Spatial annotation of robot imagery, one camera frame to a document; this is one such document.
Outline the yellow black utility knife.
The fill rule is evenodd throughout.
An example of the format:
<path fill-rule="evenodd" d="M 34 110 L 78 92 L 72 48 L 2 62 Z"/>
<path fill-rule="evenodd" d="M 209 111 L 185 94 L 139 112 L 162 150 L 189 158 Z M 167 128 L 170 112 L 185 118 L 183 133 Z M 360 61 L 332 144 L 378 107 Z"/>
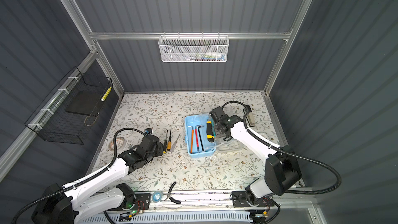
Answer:
<path fill-rule="evenodd" d="M 210 143 L 215 141 L 214 127 L 211 120 L 206 121 L 206 136 Z"/>

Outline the orange long screwdriver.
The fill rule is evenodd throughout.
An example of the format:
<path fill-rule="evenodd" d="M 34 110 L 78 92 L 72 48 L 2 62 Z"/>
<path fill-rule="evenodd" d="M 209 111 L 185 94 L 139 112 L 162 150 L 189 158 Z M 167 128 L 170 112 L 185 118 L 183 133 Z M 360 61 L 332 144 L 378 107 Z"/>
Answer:
<path fill-rule="evenodd" d="M 194 127 L 191 126 L 190 154 L 193 154 Z"/>

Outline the black foam pad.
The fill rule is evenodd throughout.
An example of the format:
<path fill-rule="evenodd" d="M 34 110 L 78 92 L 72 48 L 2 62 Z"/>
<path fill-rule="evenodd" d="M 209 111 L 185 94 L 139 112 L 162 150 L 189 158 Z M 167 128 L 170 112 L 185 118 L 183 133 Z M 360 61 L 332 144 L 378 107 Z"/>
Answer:
<path fill-rule="evenodd" d="M 104 106 L 99 93 L 80 91 L 66 107 L 66 112 L 96 117 Z"/>

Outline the black silver stapler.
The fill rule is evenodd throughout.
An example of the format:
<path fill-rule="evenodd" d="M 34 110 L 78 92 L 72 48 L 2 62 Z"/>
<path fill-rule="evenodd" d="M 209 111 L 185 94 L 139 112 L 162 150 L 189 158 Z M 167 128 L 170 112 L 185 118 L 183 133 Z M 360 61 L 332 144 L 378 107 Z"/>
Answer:
<path fill-rule="evenodd" d="M 247 121 L 248 125 L 250 127 L 255 127 L 256 122 L 255 122 L 255 118 L 253 116 L 252 109 L 251 109 L 250 105 L 247 104 L 243 111 L 246 116 L 246 121 Z"/>

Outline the clear handle screwdriver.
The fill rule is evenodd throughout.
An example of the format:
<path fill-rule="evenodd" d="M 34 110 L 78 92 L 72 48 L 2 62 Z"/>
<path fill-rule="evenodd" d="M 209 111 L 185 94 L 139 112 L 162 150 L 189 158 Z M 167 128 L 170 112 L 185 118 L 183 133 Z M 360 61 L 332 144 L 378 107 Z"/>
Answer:
<path fill-rule="evenodd" d="M 179 134 L 178 137 L 176 138 L 176 141 L 172 144 L 172 147 L 171 147 L 170 152 L 173 152 L 174 149 L 176 148 L 179 138 L 180 138 L 180 134 Z"/>

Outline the clear tape roll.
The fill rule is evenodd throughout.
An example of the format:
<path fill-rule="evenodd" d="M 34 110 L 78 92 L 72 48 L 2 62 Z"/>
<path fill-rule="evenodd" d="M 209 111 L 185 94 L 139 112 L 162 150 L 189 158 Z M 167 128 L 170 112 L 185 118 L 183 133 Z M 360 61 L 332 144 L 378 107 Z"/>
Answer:
<path fill-rule="evenodd" d="M 117 150 L 120 150 L 120 149 L 123 149 L 125 146 L 126 146 L 126 141 L 125 141 L 125 139 L 123 139 L 123 138 L 117 138 L 116 139 L 116 147 L 117 147 Z M 114 151 L 115 150 L 115 148 L 114 148 L 114 141 L 110 141 L 109 142 L 109 144 L 108 144 L 108 148 L 109 148 L 109 150 L 111 150 L 111 151 Z"/>

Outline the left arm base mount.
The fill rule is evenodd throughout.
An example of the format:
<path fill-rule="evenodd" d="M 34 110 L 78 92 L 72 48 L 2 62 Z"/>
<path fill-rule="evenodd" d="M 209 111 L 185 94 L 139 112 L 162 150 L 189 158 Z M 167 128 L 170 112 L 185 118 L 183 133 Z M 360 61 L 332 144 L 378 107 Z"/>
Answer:
<path fill-rule="evenodd" d="M 149 209 L 151 194 L 135 194 L 134 197 L 127 197 L 122 204 L 116 208 L 108 209 L 108 211 L 146 211 Z"/>

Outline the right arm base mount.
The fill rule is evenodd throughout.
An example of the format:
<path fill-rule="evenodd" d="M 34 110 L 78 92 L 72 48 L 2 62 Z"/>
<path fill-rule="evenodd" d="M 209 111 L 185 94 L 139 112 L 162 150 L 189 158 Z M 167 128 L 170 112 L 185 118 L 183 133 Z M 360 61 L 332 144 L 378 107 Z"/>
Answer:
<path fill-rule="evenodd" d="M 243 207 L 272 207 L 274 203 L 268 198 L 256 198 L 253 194 L 246 191 L 233 191 L 230 194 L 233 206 L 237 208 Z"/>

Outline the black hex key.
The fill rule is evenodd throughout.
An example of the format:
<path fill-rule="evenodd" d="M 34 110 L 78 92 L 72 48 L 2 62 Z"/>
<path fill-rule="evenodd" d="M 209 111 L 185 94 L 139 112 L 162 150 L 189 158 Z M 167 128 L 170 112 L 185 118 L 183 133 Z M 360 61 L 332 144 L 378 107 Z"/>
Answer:
<path fill-rule="evenodd" d="M 198 127 L 198 138 L 199 138 L 199 144 L 201 147 L 201 151 L 204 151 L 203 141 L 202 141 L 202 137 L 201 137 L 201 133 L 200 133 L 202 125 L 197 125 L 197 127 Z"/>

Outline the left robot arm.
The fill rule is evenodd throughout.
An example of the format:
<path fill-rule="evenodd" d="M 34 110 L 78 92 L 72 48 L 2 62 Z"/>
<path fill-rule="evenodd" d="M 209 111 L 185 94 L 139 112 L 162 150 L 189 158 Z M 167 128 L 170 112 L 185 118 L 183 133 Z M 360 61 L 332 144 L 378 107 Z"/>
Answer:
<path fill-rule="evenodd" d="M 138 204 L 134 191 L 127 184 L 119 184 L 104 193 L 99 193 L 99 190 L 161 155 L 163 144 L 159 138 L 153 134 L 145 135 L 136 148 L 122 152 L 112 165 L 62 187 L 58 184 L 48 187 L 45 194 L 53 196 L 36 205 L 32 214 L 33 223 L 77 224 L 113 208 L 138 210 L 142 205 Z"/>

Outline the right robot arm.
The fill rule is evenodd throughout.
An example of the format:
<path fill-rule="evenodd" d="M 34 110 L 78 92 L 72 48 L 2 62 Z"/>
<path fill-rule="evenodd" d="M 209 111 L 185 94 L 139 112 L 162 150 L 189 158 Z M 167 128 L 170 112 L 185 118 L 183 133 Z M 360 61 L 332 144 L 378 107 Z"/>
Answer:
<path fill-rule="evenodd" d="M 293 153 L 290 146 L 281 147 L 272 143 L 248 127 L 242 118 L 228 116 L 221 107 L 213 109 L 210 116 L 216 129 L 227 139 L 232 138 L 244 144 L 265 165 L 264 175 L 246 187 L 246 199 L 250 204 L 256 204 L 264 196 L 281 196 L 302 178 L 297 158 L 283 153 Z"/>

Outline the white ventilated front panel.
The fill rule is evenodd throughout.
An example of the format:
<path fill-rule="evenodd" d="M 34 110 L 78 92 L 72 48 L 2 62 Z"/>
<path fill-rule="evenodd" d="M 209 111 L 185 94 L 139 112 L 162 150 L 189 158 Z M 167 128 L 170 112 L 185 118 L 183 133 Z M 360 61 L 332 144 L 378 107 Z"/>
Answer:
<path fill-rule="evenodd" d="M 115 224 L 250 224 L 252 218 L 246 211 L 193 211 L 193 212 L 146 212 L 136 216 L 109 213 Z"/>

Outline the blue plastic tool box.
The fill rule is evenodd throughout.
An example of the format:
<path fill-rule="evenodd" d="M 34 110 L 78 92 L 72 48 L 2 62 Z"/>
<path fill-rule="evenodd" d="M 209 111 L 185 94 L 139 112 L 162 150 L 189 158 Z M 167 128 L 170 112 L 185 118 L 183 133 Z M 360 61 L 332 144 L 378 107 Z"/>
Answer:
<path fill-rule="evenodd" d="M 186 116 L 185 143 L 191 158 L 212 156 L 216 151 L 214 125 L 209 114 Z"/>

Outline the black yellow small screwdriver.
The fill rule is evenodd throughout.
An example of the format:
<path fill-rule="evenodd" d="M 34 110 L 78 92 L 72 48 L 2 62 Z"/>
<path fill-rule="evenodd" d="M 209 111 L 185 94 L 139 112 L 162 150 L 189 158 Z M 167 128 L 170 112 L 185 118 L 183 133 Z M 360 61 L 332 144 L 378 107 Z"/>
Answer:
<path fill-rule="evenodd" d="M 169 131 L 167 130 L 167 131 L 166 131 L 166 137 L 165 137 L 165 140 L 164 140 L 164 143 L 163 143 L 163 153 L 164 153 L 164 154 L 166 154 L 166 152 L 167 152 L 167 143 L 168 143 L 168 141 L 167 141 L 167 135 L 168 135 L 168 133 L 169 133 Z"/>

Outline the yellow handle screwdriver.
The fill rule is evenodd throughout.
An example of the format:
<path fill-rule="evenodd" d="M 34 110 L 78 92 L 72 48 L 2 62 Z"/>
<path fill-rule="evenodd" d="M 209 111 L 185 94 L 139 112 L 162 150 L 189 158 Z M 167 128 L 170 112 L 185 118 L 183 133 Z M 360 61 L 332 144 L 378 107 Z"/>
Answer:
<path fill-rule="evenodd" d="M 171 147 L 172 147 L 172 137 L 171 137 L 171 135 L 172 135 L 172 129 L 170 129 L 169 139 L 168 139 L 168 142 L 167 142 L 166 151 L 170 151 Z"/>

